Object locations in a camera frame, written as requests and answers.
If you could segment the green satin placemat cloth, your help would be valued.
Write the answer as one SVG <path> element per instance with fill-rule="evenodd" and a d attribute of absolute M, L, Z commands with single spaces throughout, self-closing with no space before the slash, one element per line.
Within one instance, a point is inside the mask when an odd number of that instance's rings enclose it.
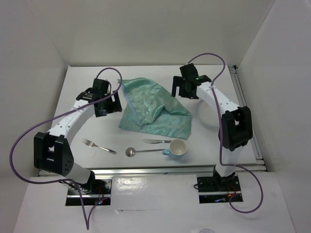
<path fill-rule="evenodd" d="M 161 85 L 147 78 L 122 81 L 127 106 L 122 130 L 178 139 L 191 134 L 192 114 Z"/>

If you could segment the silver fork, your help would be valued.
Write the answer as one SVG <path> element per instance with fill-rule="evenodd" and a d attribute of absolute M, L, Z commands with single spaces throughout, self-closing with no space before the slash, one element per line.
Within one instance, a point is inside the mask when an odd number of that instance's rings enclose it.
<path fill-rule="evenodd" d="M 87 145 L 88 147 L 99 148 L 99 149 L 101 149 L 101 150 L 104 150 L 104 151 L 109 152 L 109 153 L 114 154 L 114 155 L 118 154 L 116 151 L 111 150 L 111 149 L 108 149 L 108 148 L 104 148 L 104 147 L 102 147 L 102 146 L 98 146 L 98 145 L 96 145 L 94 142 L 92 142 L 92 141 L 90 141 L 90 140 L 88 140 L 88 139 L 83 139 L 82 142 L 83 142 L 85 145 Z"/>

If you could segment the white ceramic plate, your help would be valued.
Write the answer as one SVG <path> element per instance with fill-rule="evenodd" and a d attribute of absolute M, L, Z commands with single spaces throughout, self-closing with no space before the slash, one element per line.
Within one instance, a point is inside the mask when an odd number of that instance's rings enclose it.
<path fill-rule="evenodd" d="M 212 131 L 219 129 L 217 113 L 203 100 L 198 102 L 196 107 L 196 114 L 204 127 Z"/>

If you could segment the silver spoon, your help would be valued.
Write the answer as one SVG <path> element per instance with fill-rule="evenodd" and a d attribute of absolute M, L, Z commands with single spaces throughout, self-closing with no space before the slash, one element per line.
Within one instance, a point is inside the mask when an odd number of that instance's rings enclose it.
<path fill-rule="evenodd" d="M 164 149 L 155 149 L 155 150 L 135 150 L 132 147 L 129 147 L 126 149 L 125 151 L 125 155 L 127 157 L 134 157 L 137 153 L 141 153 L 141 152 L 154 152 L 154 151 L 163 151 Z"/>

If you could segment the silver table knife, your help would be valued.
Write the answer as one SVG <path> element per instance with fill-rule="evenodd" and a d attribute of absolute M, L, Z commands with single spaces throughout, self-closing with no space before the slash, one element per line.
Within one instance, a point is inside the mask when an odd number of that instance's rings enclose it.
<path fill-rule="evenodd" d="M 142 139 L 142 141 L 148 144 L 171 143 L 171 140 L 158 140 L 158 139 Z"/>

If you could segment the light blue mug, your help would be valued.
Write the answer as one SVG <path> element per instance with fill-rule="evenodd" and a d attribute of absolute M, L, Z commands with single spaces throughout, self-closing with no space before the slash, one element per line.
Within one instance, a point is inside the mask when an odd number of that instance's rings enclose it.
<path fill-rule="evenodd" d="M 187 144 L 181 139 L 173 140 L 168 149 L 164 149 L 162 154 L 173 160 L 178 160 L 187 152 Z"/>

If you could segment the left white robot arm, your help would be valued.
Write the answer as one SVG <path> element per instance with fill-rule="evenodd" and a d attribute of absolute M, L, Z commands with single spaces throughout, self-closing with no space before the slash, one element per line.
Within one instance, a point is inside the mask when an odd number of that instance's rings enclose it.
<path fill-rule="evenodd" d="M 93 171 L 74 162 L 70 145 L 89 118 L 121 112 L 121 102 L 116 90 L 109 96 L 99 89 L 88 88 L 78 95 L 71 110 L 72 113 L 46 133 L 35 135 L 34 166 L 74 180 L 80 190 L 89 194 L 98 191 L 97 188 L 104 186 L 104 182 L 97 180 Z"/>

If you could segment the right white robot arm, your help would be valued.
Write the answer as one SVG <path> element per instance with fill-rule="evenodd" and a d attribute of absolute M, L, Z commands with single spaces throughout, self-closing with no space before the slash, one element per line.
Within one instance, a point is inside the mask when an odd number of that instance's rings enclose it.
<path fill-rule="evenodd" d="M 227 98 L 206 75 L 173 77 L 172 96 L 188 99 L 201 98 L 219 117 L 220 161 L 213 169 L 212 185 L 224 190 L 235 176 L 235 165 L 242 151 L 253 137 L 251 111 Z"/>

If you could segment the aluminium front rail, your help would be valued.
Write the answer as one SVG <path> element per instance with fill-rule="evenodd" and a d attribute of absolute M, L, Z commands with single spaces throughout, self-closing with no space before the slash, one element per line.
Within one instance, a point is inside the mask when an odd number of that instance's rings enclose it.
<path fill-rule="evenodd" d="M 267 171 L 265 164 L 244 165 L 250 171 Z M 154 174 L 188 174 L 188 173 L 212 173 L 212 166 L 178 166 L 178 167 L 147 167 L 147 168 L 120 168 L 120 169 L 94 169 L 96 175 L 154 175 Z M 56 176 L 56 174 L 39 171 L 38 176 Z"/>

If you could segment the aluminium rail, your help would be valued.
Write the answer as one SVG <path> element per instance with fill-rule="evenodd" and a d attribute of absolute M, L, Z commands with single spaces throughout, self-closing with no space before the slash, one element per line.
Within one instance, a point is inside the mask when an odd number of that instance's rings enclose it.
<path fill-rule="evenodd" d="M 244 165 L 250 171 L 267 171 L 265 164 Z M 178 167 L 147 167 L 147 168 L 120 168 L 120 169 L 94 169 L 96 175 L 154 175 L 154 174 L 188 174 L 188 173 L 212 173 L 212 166 L 178 166 Z M 56 176 L 56 174 L 39 171 L 38 176 Z"/>
<path fill-rule="evenodd" d="M 242 86 L 237 75 L 237 66 L 228 66 L 228 69 L 239 102 L 238 110 L 234 111 L 234 118 L 238 120 L 238 126 L 236 126 L 238 140 L 239 138 L 243 140 L 248 138 L 247 145 L 246 143 L 243 143 L 244 148 L 248 147 L 252 149 L 250 154 L 252 154 L 256 160 L 255 165 L 247 165 L 247 167 L 249 167 L 248 170 L 258 172 L 267 171 L 264 159 L 258 146 L 258 142 L 256 140 L 255 133 L 253 132 L 251 110 L 246 106 L 246 100 L 242 92 Z"/>

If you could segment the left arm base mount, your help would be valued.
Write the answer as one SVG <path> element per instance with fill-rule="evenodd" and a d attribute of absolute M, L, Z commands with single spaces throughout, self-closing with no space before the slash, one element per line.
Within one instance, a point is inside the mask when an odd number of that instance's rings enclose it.
<path fill-rule="evenodd" d="M 79 186 L 84 205 L 93 206 L 97 204 L 98 206 L 109 206 L 111 204 L 112 178 L 104 177 L 102 179 L 97 179 L 96 182 L 95 187 L 90 190 L 83 189 Z M 79 192 L 72 183 L 68 186 L 65 205 L 81 206 Z"/>

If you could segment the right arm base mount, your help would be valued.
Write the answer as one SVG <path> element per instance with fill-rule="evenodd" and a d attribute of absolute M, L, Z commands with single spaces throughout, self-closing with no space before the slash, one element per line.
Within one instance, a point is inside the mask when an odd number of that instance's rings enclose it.
<path fill-rule="evenodd" d="M 225 184 L 216 184 L 212 177 L 197 177 L 193 188 L 198 191 L 199 203 L 226 203 L 232 197 L 232 202 L 243 202 L 238 176 Z"/>

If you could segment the aluminium right rail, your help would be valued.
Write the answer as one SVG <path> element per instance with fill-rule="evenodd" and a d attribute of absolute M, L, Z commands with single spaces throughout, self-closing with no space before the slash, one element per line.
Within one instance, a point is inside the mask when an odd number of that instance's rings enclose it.
<path fill-rule="evenodd" d="M 246 100 L 242 92 L 242 86 L 237 75 L 237 66 L 228 66 L 228 69 L 239 102 L 238 110 L 234 111 L 234 118 L 238 120 L 238 126 L 236 126 L 238 140 L 239 138 L 243 140 L 248 138 L 247 145 L 246 143 L 243 143 L 244 148 L 248 147 L 252 149 L 250 154 L 252 154 L 256 160 L 255 165 L 247 165 L 247 167 L 249 167 L 248 170 L 258 172 L 267 171 L 264 159 L 258 146 L 258 142 L 256 140 L 255 133 L 253 132 L 251 110 L 246 106 Z"/>

